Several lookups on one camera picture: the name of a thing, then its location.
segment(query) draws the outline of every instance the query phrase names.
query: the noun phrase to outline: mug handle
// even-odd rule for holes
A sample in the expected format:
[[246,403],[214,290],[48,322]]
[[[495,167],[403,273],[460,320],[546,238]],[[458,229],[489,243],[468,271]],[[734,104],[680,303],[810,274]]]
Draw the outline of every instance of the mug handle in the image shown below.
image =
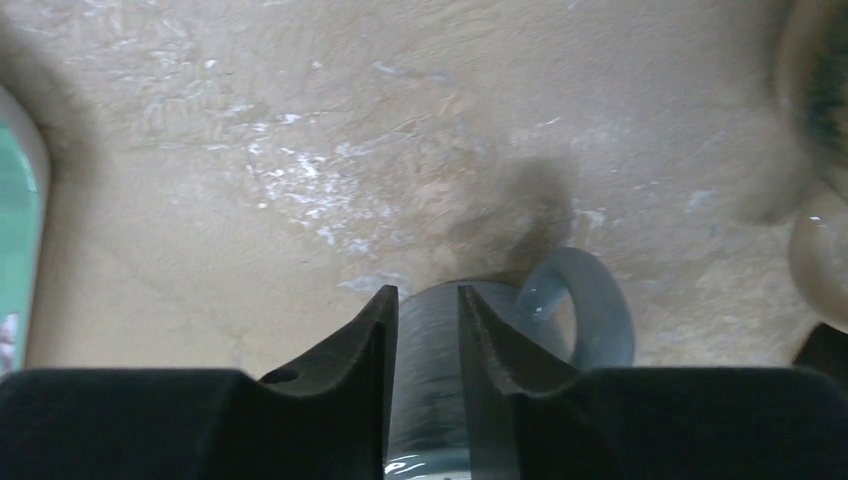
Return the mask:
[[579,369],[633,364],[633,320],[612,274],[589,252],[560,248],[530,274],[516,304],[534,321],[551,319],[571,294],[577,338],[569,363]]
[[807,203],[789,240],[789,272],[804,301],[828,318],[830,326],[848,332],[848,292],[839,284],[833,264],[835,223],[848,220],[845,200],[827,189]]

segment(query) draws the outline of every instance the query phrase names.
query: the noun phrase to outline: black plastic part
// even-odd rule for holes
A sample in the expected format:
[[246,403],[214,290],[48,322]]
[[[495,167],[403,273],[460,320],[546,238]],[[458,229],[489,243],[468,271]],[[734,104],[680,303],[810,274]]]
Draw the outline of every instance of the black plastic part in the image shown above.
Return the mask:
[[[474,480],[848,478],[848,398],[822,374],[579,372],[472,288],[458,301]],[[381,479],[397,307],[384,287],[259,382],[232,370],[14,374],[0,383],[0,478]],[[798,362],[844,366],[846,348],[817,329]]]
[[460,290],[474,480],[848,477],[848,398],[799,369],[583,373]]
[[0,478],[382,478],[397,307],[383,287],[260,383],[234,370],[12,375],[0,384]]
[[824,373],[848,390],[848,334],[818,324],[793,363]]

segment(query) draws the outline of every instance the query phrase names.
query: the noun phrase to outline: green object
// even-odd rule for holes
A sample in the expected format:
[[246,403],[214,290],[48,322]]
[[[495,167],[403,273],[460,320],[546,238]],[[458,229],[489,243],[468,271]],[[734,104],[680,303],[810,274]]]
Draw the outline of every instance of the green object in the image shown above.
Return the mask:
[[0,375],[23,366],[46,198],[44,146],[0,88]]

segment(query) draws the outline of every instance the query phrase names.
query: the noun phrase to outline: blurry object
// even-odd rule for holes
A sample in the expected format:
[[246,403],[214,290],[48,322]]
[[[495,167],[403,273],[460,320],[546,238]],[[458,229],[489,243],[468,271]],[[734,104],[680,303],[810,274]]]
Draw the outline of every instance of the blurry object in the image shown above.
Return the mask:
[[0,375],[23,366],[48,186],[44,143],[0,87]]
[[792,232],[792,280],[829,324],[846,331],[848,293],[835,265],[834,242],[848,221],[848,1],[795,2],[776,82],[784,117],[827,185],[802,209]]
[[807,337],[793,365],[827,374],[848,391],[848,334],[820,323]]
[[[511,328],[473,287],[454,300],[474,480],[848,471],[848,397],[823,375],[581,372]],[[426,475],[416,455],[384,476],[397,333],[397,290],[383,287],[353,321],[258,382],[214,369],[14,373],[0,383],[3,479],[468,480]]]

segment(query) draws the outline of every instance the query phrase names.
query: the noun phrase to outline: marble surface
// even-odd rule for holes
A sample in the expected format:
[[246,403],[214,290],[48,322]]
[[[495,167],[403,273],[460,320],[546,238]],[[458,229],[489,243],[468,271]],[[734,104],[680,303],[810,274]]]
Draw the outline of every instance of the marble surface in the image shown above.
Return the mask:
[[8,0],[54,179],[28,364],[261,374],[383,283],[568,244],[643,365],[789,362],[775,0]]

